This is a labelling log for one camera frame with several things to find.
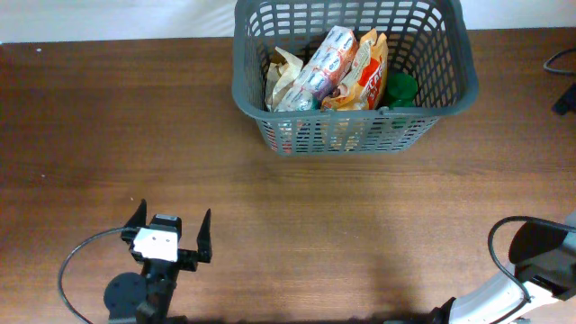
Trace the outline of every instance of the chip bag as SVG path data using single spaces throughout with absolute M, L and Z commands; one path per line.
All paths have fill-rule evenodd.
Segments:
M 386 35 L 372 29 L 360 39 L 350 72 L 337 88 L 324 98 L 322 110 L 372 110 L 380 102 L 388 72 Z

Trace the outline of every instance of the black cable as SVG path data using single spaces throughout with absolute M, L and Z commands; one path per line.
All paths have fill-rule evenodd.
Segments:
M 544 71 L 546 72 L 550 72 L 550 73 L 554 73 L 554 74 L 559 74 L 559 75 L 563 75 L 563 76 L 576 76 L 576 72 L 575 71 L 568 71 L 568 70 L 559 70 L 556 68 L 552 68 L 550 67 L 550 65 L 556 61 L 558 58 L 576 51 L 576 48 L 573 49 L 565 49 L 562 51 L 559 51 L 558 53 L 554 54 L 551 58 L 549 58 L 545 63 L 544 63 Z
M 507 217 L 503 220 L 498 221 L 496 224 L 494 224 L 494 226 L 492 226 L 492 229 L 490 230 L 490 233 L 488 234 L 488 251 L 490 252 L 490 257 L 492 258 L 492 261 L 494 261 L 494 264 L 498 267 L 498 269 L 504 275 L 506 275 L 506 277 L 508 277 L 508 279 L 510 279 L 514 284 L 516 284 L 518 286 L 518 288 L 520 288 L 520 290 L 524 294 L 524 297 L 522 298 L 522 301 L 520 302 L 520 304 L 518 306 L 516 306 L 513 310 L 506 313 L 506 315 L 502 316 L 501 318 L 496 319 L 491 324 L 501 323 L 503 320 L 506 320 L 506 319 L 510 318 L 512 315 L 514 315 L 517 311 L 520 311 L 524 306 L 526 306 L 527 303 L 531 302 L 531 296 L 530 296 L 530 292 L 528 292 L 528 289 L 513 274 L 511 274 L 510 271 L 508 271 L 508 269 L 506 269 L 504 267 L 504 265 L 502 265 L 502 263 L 498 260 L 498 257 L 496 256 L 496 252 L 494 252 L 494 234 L 496 234 L 496 230 L 498 230 L 498 228 L 500 228 L 502 225 L 509 223 L 509 222 L 512 222 L 512 221 L 529 222 L 529 223 L 534 223 L 534 224 L 546 226 L 548 228 L 555 229 L 555 230 L 565 230 L 568 232 L 576 233 L 576 228 L 574 228 L 572 226 L 560 224 L 560 223 L 549 221 L 549 220 L 542 220 L 542 219 L 539 219 L 536 217 L 530 217 L 530 216 Z
M 82 321 L 85 324 L 93 324 L 93 323 L 90 320 L 88 320 L 84 315 L 80 314 L 80 312 L 76 310 L 74 306 L 72 306 L 72 304 L 66 297 L 66 294 L 64 293 L 64 288 L 62 288 L 62 277 L 64 276 L 64 270 L 66 270 L 66 266 L 68 265 L 68 262 L 70 262 L 70 259 L 74 256 L 74 254 L 83 247 L 85 247 L 86 245 L 90 244 L 92 241 L 114 233 L 124 232 L 125 230 L 138 231 L 137 229 L 133 228 L 118 228 L 118 229 L 108 229 L 106 231 L 93 235 L 91 238 L 86 239 L 84 242 L 80 243 L 77 247 L 75 247 L 60 266 L 60 270 L 58 271 L 58 294 L 60 295 L 60 298 L 62 298 L 62 301 L 64 302 L 64 305 L 66 305 L 68 310 L 71 311 L 80 321 Z

